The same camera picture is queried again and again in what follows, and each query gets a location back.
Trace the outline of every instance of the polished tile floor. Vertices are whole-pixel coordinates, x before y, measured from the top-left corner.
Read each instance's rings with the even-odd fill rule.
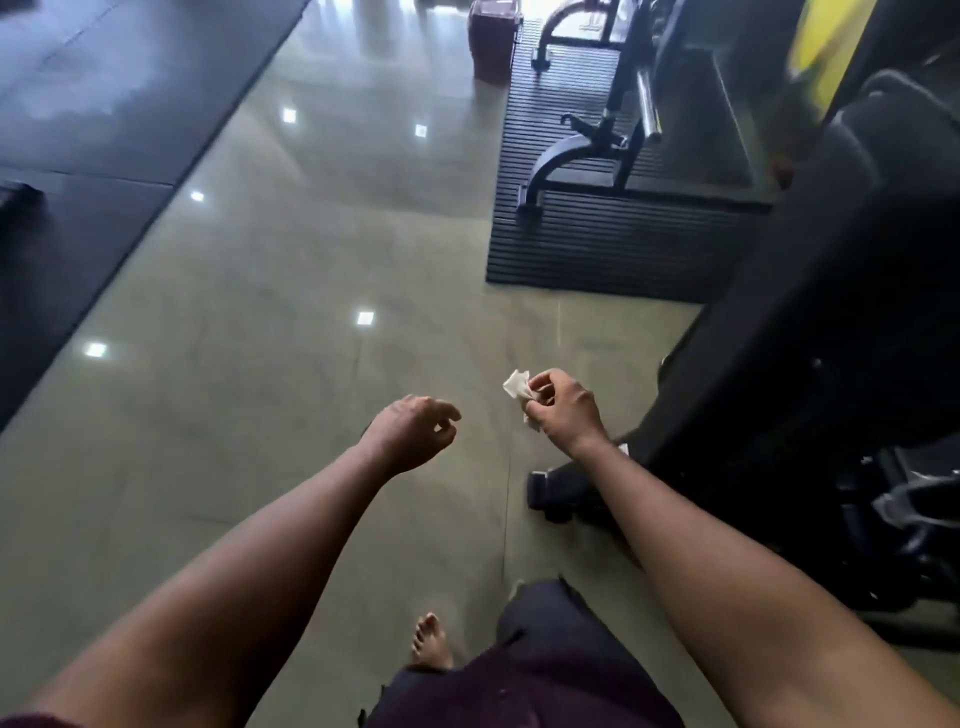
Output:
[[[731,724],[631,560],[525,508],[562,458],[503,379],[565,367],[625,430],[696,307],[484,283],[505,98],[462,11],[310,4],[0,438],[0,710],[416,392],[460,405],[457,443],[377,498],[253,724],[351,725],[417,615],[472,656],[513,580],[558,570],[687,725]]]

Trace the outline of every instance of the gym equipment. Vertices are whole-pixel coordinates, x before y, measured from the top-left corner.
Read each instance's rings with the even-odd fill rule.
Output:
[[[684,47],[690,22],[688,0],[678,0],[670,6],[661,4],[660,8],[670,10],[668,19],[662,23],[655,22],[653,0],[639,1],[619,46],[619,59],[602,118],[599,123],[590,124],[572,113],[562,117],[562,123],[569,125],[575,134],[540,155],[526,184],[520,186],[517,212],[538,212],[547,191],[769,212],[778,190],[772,179],[755,171],[758,169],[756,153],[744,139],[714,53],[709,49]],[[674,158],[669,159],[666,166],[671,169],[702,166],[704,157],[719,146],[726,158],[715,158],[711,163],[719,166],[721,173],[726,170],[724,176],[734,179],[736,184],[631,176],[637,155],[662,136],[659,105],[669,86],[694,88],[697,103],[708,105],[708,110],[705,107],[692,113],[689,113],[692,109],[680,111],[687,118],[668,130],[677,137],[677,143],[672,145]],[[624,136],[614,130],[614,125],[625,95],[633,89],[639,111],[633,130]],[[722,142],[718,145],[708,137],[719,137]],[[613,169],[601,172],[575,165],[587,159],[612,160]]]
[[[955,629],[876,613],[960,603],[958,201],[960,123],[905,74],[875,74],[622,439],[887,639],[943,649]],[[611,524],[572,464],[527,487],[550,520]]]
[[[540,31],[540,42],[530,58],[530,65],[538,73],[550,67],[552,54],[547,46],[566,45],[573,48],[612,48],[620,50],[623,43],[611,40],[613,24],[620,9],[620,0],[566,0],[547,17]],[[591,15],[604,16],[603,28],[599,38],[579,36],[557,36],[557,27],[571,15],[588,12]]]
[[[674,0],[653,0],[650,8],[650,28],[654,46],[660,42],[660,37],[666,29],[667,20],[673,9]],[[620,0],[566,0],[547,17],[540,31],[540,41],[530,58],[530,65],[538,73],[550,68],[552,54],[547,46],[565,45],[571,48],[609,48],[615,51],[623,47],[622,40],[613,40],[613,26],[616,24],[617,13],[620,10]],[[557,36],[557,27],[571,15],[587,12],[590,15],[603,15],[604,22],[600,29],[599,38],[583,36]],[[585,30],[596,30],[587,27]]]

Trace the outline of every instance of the black rubber mat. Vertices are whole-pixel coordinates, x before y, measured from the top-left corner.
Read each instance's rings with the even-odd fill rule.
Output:
[[[487,281],[706,303],[722,290],[737,261],[749,250],[763,216],[553,192],[546,194],[539,220],[516,216],[517,189],[540,152],[571,134],[561,125],[561,115],[573,111],[591,121],[600,117],[617,59],[612,51],[554,46],[553,63],[538,78],[529,60],[539,37],[539,25],[528,22],[516,49]],[[664,145],[682,141],[690,120],[715,113],[697,106],[707,96],[694,87],[698,73],[695,68],[684,74],[690,93],[678,94],[661,108]],[[622,133],[633,125],[629,105],[635,102],[634,95],[629,95],[618,124]],[[673,138],[671,118],[677,132]],[[701,168],[676,174],[664,162],[673,157],[668,154],[670,148],[645,150],[634,174],[746,183],[728,159],[710,163],[708,156],[694,156],[705,160]],[[581,161],[576,168],[607,170],[612,162]]]
[[[306,4],[51,0],[0,12],[0,181],[45,195],[0,225],[0,429]]]

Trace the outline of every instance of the left hand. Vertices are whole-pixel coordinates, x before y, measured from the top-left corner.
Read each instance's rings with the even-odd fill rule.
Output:
[[[378,414],[359,447],[382,458],[389,477],[412,471],[432,459],[457,436],[460,410],[450,402],[407,395]]]

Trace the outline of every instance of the ribbed rubber mat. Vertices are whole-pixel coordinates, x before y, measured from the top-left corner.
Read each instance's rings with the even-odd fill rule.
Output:
[[[553,46],[552,65],[538,79],[530,56],[539,37],[539,24],[528,22],[516,48],[487,281],[706,303],[753,243],[762,216],[548,192],[539,220],[517,218],[517,190],[537,157],[571,134],[561,115],[599,119],[617,60],[613,51]],[[621,133],[633,126],[631,103],[634,94]],[[644,150],[634,174],[669,176],[663,167],[655,150]],[[612,169],[612,162],[580,161],[576,168]]]

